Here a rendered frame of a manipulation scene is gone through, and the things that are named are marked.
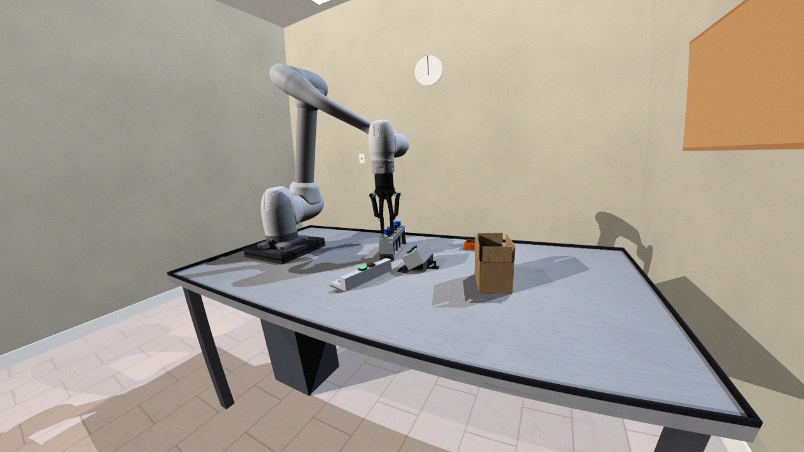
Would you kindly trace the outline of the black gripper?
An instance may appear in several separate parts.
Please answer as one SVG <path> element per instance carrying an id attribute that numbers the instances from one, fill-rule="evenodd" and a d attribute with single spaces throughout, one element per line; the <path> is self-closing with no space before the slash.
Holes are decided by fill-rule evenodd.
<path id="1" fill-rule="evenodd" d="M 388 209 L 389 209 L 389 216 L 390 216 L 390 230 L 391 234 L 394 233 L 394 224 L 393 221 L 396 217 L 398 217 L 398 210 L 399 210 L 399 198 L 400 192 L 394 190 L 394 183 L 393 183 L 393 173 L 385 174 L 385 175 L 374 175 L 374 192 L 369 194 L 372 207 L 374 210 L 374 216 L 378 217 L 380 221 L 380 234 L 384 234 L 384 200 L 387 200 Z M 393 197 L 394 194 L 394 212 L 393 212 Z M 376 202 L 376 195 L 379 197 L 379 212 L 378 212 L 378 205 Z"/>

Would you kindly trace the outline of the brown cardboard box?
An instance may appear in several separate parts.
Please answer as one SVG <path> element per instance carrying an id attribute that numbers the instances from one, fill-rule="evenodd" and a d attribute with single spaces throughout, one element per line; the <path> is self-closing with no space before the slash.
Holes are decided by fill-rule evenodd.
<path id="1" fill-rule="evenodd" d="M 513 294 L 515 244 L 506 235 L 505 247 L 483 247 L 503 246 L 503 234 L 477 234 L 475 240 L 479 294 Z"/>

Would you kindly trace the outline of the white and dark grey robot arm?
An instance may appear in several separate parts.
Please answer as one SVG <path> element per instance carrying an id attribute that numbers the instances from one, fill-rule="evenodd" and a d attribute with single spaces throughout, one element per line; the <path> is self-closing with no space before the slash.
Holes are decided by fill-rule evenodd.
<path id="1" fill-rule="evenodd" d="M 258 248 L 284 250 L 308 240 L 308 237 L 298 235 L 296 225 L 316 217 L 324 206 L 318 183 L 314 182 L 318 109 L 369 134 L 373 174 L 394 173 L 391 158 L 404 156 L 410 142 L 404 134 L 394 131 L 390 121 L 371 123 L 329 99 L 328 86 L 316 73 L 277 63 L 270 68 L 269 76 L 280 90 L 292 95 L 298 107 L 295 180 L 290 189 L 284 186 L 267 189 L 261 200 L 265 241 L 259 243 Z"/>

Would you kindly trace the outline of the white key panel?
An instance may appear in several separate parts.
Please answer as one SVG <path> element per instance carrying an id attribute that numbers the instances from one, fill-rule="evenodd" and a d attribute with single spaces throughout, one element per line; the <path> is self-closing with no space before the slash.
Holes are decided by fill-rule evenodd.
<path id="1" fill-rule="evenodd" d="M 440 266 L 436 266 L 436 261 L 433 261 L 433 250 L 431 250 L 427 242 L 419 246 L 415 245 L 411 250 L 408 250 L 407 254 L 402 257 L 402 260 L 404 260 L 406 264 L 403 270 L 425 272 L 426 269 L 430 268 L 430 264 L 433 263 L 434 266 L 432 266 L 431 269 L 440 268 Z"/>

